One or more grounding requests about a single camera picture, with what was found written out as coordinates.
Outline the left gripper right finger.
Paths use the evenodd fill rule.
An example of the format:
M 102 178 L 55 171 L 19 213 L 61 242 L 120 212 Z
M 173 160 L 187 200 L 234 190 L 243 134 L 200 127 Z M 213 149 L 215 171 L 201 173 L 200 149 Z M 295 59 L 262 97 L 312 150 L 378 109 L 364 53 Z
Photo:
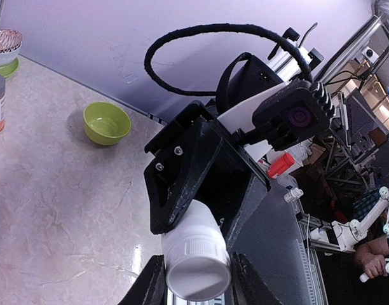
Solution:
M 232 304 L 281 305 L 246 255 L 231 254 Z

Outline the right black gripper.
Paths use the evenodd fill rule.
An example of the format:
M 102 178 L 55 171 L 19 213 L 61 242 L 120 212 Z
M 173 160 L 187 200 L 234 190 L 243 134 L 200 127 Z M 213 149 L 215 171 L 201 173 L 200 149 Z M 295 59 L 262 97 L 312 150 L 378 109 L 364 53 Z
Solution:
M 237 138 L 213 109 L 194 101 L 149 141 L 144 150 L 154 159 L 144 178 L 150 230 L 171 231 L 192 200 L 208 206 L 216 220 L 234 222 L 243 216 L 252 191 L 259 199 L 266 196 L 242 227 L 233 251 L 245 254 L 282 304 L 305 304 L 306 252 L 294 208 L 283 200 L 287 190 L 276 181 L 270 189 Z

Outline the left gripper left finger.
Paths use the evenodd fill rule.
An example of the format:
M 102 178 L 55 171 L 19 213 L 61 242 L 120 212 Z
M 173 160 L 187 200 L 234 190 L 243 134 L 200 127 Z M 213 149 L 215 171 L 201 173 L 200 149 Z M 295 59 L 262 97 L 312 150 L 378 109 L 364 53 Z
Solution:
M 118 305 L 160 305 L 167 303 L 163 255 L 153 255 Z

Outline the small white pill bottle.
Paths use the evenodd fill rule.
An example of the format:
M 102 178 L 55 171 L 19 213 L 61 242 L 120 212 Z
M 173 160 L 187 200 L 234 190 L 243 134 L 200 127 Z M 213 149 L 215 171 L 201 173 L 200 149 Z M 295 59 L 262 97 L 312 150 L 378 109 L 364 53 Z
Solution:
M 210 209 L 193 200 L 178 225 L 161 237 L 166 283 L 177 297 L 203 302 L 231 283 L 226 242 Z

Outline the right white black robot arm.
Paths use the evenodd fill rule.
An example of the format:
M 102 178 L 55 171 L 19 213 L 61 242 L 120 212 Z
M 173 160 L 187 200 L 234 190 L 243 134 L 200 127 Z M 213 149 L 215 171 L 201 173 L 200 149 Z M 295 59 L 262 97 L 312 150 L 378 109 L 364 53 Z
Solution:
M 167 292 L 194 302 L 231 289 L 237 304 L 278 301 L 245 254 L 232 250 L 242 227 L 272 197 L 273 187 L 258 161 L 270 149 L 288 149 L 329 126 L 332 105 L 310 64 L 287 37 L 256 25 L 210 24 L 175 30 L 147 50 L 144 68 L 160 87 L 189 95 L 164 82 L 151 61 L 173 40 L 213 32 L 251 34 L 276 43 L 295 61 L 289 78 L 242 53 L 223 72 L 216 91 L 192 91 L 210 102 L 190 103 L 146 146 L 153 155 L 144 171 L 150 229 L 163 253 L 151 257 L 137 284 L 143 304 L 164 304 Z

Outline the operator hand outside cell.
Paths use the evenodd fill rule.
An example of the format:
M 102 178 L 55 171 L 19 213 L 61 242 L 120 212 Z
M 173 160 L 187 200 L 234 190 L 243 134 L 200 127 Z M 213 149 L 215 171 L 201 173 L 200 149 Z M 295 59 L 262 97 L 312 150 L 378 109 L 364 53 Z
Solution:
M 388 276 L 386 261 L 382 255 L 368 254 L 363 261 L 363 270 L 370 279 Z

